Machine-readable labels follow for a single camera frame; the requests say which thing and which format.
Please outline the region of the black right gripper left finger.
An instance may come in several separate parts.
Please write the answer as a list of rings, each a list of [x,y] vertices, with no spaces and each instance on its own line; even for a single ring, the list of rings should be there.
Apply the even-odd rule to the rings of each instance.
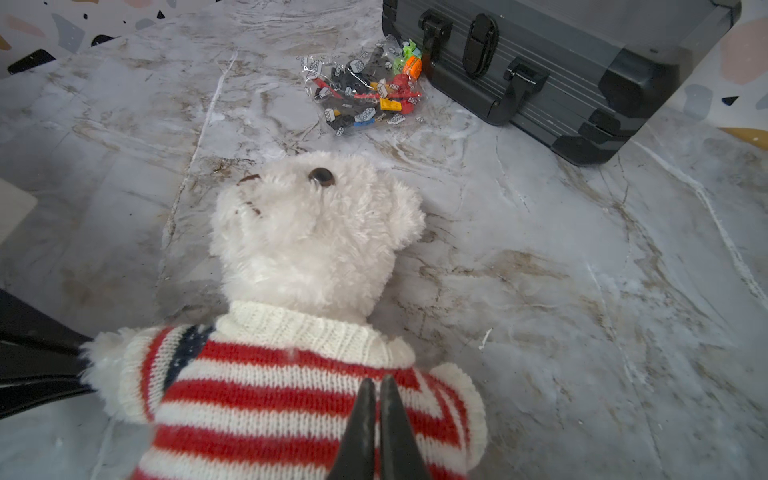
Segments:
[[[327,480],[371,480],[375,473],[376,390],[362,381]]]

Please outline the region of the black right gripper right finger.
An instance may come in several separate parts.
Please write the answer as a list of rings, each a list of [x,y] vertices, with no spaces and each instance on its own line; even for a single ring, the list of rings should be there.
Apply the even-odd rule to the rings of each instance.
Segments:
[[[379,451],[381,479],[431,479],[392,376],[386,376],[381,383]]]

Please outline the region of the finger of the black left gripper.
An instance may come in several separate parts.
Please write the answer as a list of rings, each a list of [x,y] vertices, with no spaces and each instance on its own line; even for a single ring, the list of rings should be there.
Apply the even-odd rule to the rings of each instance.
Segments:
[[[2,344],[1,418],[92,393],[81,381],[85,368],[77,354]]]
[[[1,291],[1,359],[12,356],[74,358],[91,338]]]

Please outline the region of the red white striped knitted sweater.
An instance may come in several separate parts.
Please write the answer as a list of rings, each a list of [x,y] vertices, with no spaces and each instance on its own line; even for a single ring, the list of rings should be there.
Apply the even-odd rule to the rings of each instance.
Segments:
[[[435,479],[464,479],[488,443],[483,400],[457,365],[420,369],[366,324],[235,302],[213,325],[138,331],[119,413],[154,437],[136,479],[323,479],[361,382],[392,377]]]

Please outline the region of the white teddy bear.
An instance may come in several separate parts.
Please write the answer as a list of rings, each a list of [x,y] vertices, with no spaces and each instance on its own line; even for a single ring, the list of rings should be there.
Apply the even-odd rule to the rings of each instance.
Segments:
[[[425,216],[419,194],[370,160],[310,152],[224,189],[211,227],[228,310],[254,302],[371,326],[396,255],[420,238]],[[103,332],[82,348],[83,382],[126,422],[118,411],[121,361],[141,330]]]

